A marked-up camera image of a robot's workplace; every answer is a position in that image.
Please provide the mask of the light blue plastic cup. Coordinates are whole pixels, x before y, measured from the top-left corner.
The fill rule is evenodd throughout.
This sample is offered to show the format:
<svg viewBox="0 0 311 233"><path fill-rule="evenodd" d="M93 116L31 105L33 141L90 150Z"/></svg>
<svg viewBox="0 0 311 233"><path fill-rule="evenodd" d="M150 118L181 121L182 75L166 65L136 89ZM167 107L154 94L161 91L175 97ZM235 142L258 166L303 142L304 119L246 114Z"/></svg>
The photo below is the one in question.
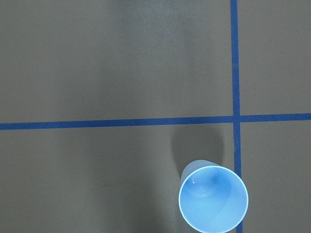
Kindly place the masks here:
<svg viewBox="0 0 311 233"><path fill-rule="evenodd" d="M249 204L247 188L232 170L207 160L185 166L178 193L184 220L201 233L226 233L244 219Z"/></svg>

